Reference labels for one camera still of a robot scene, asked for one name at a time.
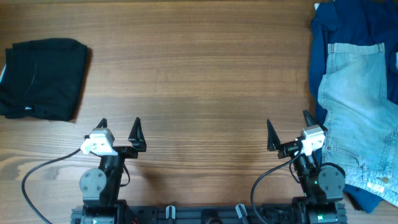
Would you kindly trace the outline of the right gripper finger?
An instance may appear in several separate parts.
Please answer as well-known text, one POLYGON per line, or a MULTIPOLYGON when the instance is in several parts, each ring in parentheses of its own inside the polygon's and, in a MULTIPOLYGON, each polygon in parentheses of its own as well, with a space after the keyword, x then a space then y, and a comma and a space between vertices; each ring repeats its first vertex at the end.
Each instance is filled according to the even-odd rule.
POLYGON ((307 110, 303 110, 303 116, 304 116, 306 125, 307 125, 308 127, 318 125, 319 127, 321 127, 321 129, 322 129, 323 131, 326 131, 326 130, 327 130, 327 128, 324 127, 324 125, 322 125, 318 120, 316 120, 316 119, 311 115, 311 113, 308 112, 307 110))
POLYGON ((279 150, 280 148, 280 139, 271 123, 271 121, 267 120, 267 150, 268 151, 275 151, 279 150))

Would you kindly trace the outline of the light blue denim shorts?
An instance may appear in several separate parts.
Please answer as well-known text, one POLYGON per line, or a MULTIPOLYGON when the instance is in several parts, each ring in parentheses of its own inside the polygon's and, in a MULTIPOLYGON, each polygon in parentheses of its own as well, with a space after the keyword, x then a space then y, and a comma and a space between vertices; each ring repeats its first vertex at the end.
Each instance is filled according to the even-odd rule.
POLYGON ((327 111, 322 161, 397 205, 397 105, 387 99, 384 45, 328 45, 318 103, 327 111))

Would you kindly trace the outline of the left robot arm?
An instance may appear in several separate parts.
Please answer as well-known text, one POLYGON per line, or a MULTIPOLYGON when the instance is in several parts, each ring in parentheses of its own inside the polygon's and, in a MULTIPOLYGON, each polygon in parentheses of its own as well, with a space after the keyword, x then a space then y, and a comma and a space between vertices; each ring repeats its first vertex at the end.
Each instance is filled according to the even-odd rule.
POLYGON ((87 170, 80 178, 83 206, 72 210, 71 224, 139 222, 127 202, 118 199, 118 195, 124 186, 122 176, 127 172, 125 160, 136 159, 147 149, 140 118, 135 119, 128 141, 129 146, 114 146, 114 136, 105 118, 85 136, 81 151, 99 156, 100 162, 97 168, 87 170))

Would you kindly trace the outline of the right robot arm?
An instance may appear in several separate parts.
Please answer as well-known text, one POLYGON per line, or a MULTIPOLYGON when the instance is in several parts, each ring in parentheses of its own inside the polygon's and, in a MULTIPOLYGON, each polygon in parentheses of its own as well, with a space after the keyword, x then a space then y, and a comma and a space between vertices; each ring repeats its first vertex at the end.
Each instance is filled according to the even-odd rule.
POLYGON ((267 121, 267 149, 277 151, 278 158, 291 158, 294 178, 303 190, 303 197, 294 197, 287 205, 263 206, 265 218, 272 223, 286 224, 344 224, 348 222, 343 199, 345 171, 340 166, 326 162, 321 164, 316 152, 326 138, 327 128, 307 110, 303 111, 307 126, 291 142, 281 143, 271 121, 267 121))

